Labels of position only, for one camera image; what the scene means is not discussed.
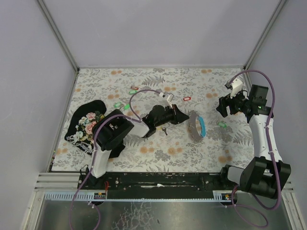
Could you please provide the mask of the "left aluminium frame post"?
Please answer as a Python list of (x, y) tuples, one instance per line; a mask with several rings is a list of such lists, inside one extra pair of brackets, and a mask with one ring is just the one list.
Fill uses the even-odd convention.
[(45, 3), (45, 1), (44, 0), (36, 0), (36, 2), (38, 4), (43, 16), (45, 17), (52, 33), (54, 34), (60, 48), (62, 49), (66, 59), (68, 60), (70, 66), (72, 67), (74, 72), (78, 72), (80, 68), (79, 68), (77, 62), (75, 61), (72, 53), (70, 52), (70, 50), (69, 50), (61, 32), (60, 32), (60, 30), (58, 29), (51, 13), (50, 13), (50, 11), (49, 11), (46, 3)]

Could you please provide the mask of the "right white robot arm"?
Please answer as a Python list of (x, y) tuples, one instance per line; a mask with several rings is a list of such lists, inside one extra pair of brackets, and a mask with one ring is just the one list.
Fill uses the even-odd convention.
[(219, 98), (216, 110), (223, 117), (238, 112), (246, 116), (253, 138), (254, 158), (244, 169), (226, 165), (222, 168), (224, 177), (238, 184), (244, 192), (277, 199), (291, 174), (291, 166), (283, 163), (277, 150), (273, 116), (266, 105), (268, 88), (253, 85), (250, 94), (245, 96), (242, 83), (228, 83), (226, 87), (231, 93)]

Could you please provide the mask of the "right aluminium frame post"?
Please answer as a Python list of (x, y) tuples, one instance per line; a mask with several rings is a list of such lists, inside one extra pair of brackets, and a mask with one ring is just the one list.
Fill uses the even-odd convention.
[(279, 18), (279, 15), (283, 11), (284, 7), (288, 3), (288, 0), (280, 0), (278, 1), (277, 6), (275, 7), (270, 19), (268, 20), (263, 32), (261, 33), (261, 36), (259, 37), (255, 47), (253, 48), (249, 58), (247, 59), (246, 63), (244, 64), (244, 69), (249, 69), (256, 58), (258, 52), (260, 51), (263, 43), (265, 42), (266, 38), (268, 37), (271, 29), (274, 27), (275, 22)]

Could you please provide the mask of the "black floral cloth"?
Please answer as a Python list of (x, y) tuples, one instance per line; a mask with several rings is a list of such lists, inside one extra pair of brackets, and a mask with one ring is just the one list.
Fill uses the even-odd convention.
[(93, 127), (105, 118), (106, 105), (94, 100), (81, 105), (73, 114), (64, 139), (88, 155), (94, 152)]

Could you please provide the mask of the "floral table mat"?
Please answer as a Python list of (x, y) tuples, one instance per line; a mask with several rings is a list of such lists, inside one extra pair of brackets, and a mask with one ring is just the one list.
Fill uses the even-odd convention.
[[(253, 138), (244, 114), (222, 117), (217, 111), (220, 97), (229, 93), (225, 83), (241, 71), (240, 68), (189, 69), (81, 69), (62, 131), (64, 136), (73, 113), (83, 104), (101, 100), (106, 111), (114, 104), (130, 117), (148, 114), (154, 105), (166, 105), (155, 91), (172, 93), (173, 103), (190, 114), (195, 110), (203, 117), (206, 136), (194, 141), (188, 123), (166, 124), (155, 134), (144, 139), (135, 135), (124, 139), (125, 149), (120, 156), (110, 159), (109, 171), (115, 172), (218, 172), (226, 164), (246, 167), (254, 157)], [(131, 86), (138, 87), (129, 94)], [(123, 107), (130, 104), (130, 109)], [(219, 122), (227, 127), (220, 127)], [(167, 136), (162, 131), (165, 127)]]

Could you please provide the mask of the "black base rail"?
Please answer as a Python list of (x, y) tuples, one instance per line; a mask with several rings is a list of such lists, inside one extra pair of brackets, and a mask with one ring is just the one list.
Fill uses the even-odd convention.
[(214, 191), (231, 191), (235, 183), (223, 172), (106, 172), (102, 177), (80, 173), (82, 190), (106, 191), (108, 199), (208, 199)]

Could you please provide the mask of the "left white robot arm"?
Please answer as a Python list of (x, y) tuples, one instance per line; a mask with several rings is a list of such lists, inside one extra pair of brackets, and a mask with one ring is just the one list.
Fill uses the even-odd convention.
[(167, 123), (178, 125), (188, 119), (189, 116), (175, 104), (166, 107), (155, 105), (141, 120), (133, 120), (119, 109), (112, 111), (93, 127), (94, 153), (89, 168), (91, 175), (99, 178), (106, 173), (108, 159), (118, 157), (124, 150), (123, 141), (127, 135), (148, 138), (159, 126)]

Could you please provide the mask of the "aluminium frame post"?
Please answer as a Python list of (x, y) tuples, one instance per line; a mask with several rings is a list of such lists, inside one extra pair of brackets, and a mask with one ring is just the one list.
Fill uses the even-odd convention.
[(275, 22), (279, 18), (279, 15), (283, 11), (284, 7), (288, 3), (288, 0), (280, 0), (278, 1), (277, 6), (275, 7), (270, 19), (268, 20), (263, 32), (261, 33), (261, 36), (259, 37), (255, 47), (253, 48), (249, 58), (247, 59), (246, 63), (244, 64), (244, 69), (249, 69), (256, 58), (258, 52), (260, 51), (263, 43), (265, 42), (266, 38), (268, 37), (271, 29), (274, 27)]
[(54, 34), (60, 48), (62, 49), (66, 59), (68, 60), (70, 66), (72, 67), (74, 72), (78, 72), (80, 68), (79, 68), (77, 62), (75, 61), (72, 53), (70, 52), (70, 50), (69, 50), (61, 32), (60, 32), (60, 30), (58, 29), (51, 13), (50, 13), (50, 11), (49, 11), (46, 3), (45, 3), (45, 1), (44, 0), (36, 0), (36, 2), (38, 4), (43, 16), (45, 17), (52, 33)]

